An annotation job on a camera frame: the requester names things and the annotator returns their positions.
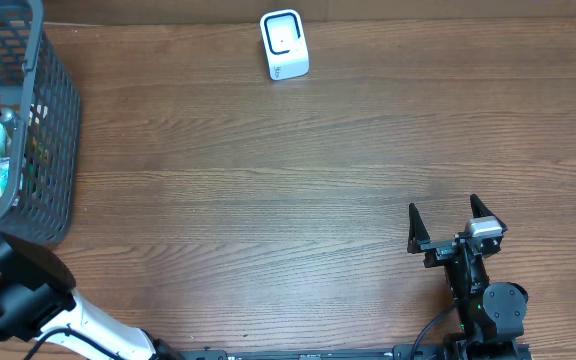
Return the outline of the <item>yellow liquid bottle silver cap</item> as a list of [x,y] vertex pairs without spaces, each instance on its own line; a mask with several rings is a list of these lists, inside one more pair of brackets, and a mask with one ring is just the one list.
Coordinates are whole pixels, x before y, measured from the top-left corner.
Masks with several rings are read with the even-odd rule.
[[18,115],[12,109],[5,107],[1,110],[0,124],[4,127],[7,136],[12,139],[17,128]]

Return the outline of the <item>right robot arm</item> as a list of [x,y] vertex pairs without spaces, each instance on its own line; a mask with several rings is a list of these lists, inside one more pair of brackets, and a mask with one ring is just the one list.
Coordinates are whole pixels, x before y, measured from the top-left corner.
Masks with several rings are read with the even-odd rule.
[[[472,194],[473,217],[451,240],[433,241],[415,204],[408,207],[407,251],[422,253],[424,266],[442,267],[454,304],[431,320],[410,349],[399,353],[411,359],[529,359],[527,345],[516,339],[524,334],[529,296],[513,282],[489,279],[484,260],[501,250],[506,224]],[[459,333],[448,334],[440,344],[424,346],[427,333],[451,312],[458,314]]]

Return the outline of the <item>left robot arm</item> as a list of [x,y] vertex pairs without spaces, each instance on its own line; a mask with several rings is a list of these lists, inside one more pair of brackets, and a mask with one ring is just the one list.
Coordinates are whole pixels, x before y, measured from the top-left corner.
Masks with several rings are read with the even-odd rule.
[[48,248],[0,228],[0,341],[33,340],[88,359],[179,359],[181,353],[87,301]]

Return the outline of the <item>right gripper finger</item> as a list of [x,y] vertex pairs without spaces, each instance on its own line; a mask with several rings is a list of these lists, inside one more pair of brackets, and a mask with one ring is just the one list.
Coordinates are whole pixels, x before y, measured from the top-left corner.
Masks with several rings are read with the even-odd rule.
[[409,211],[409,235],[407,251],[411,254],[420,253],[422,246],[431,242],[430,236],[421,218],[420,212],[414,203],[408,206]]
[[470,207],[474,218],[493,217],[499,223],[503,233],[508,230],[507,225],[489,210],[476,194],[470,195]]

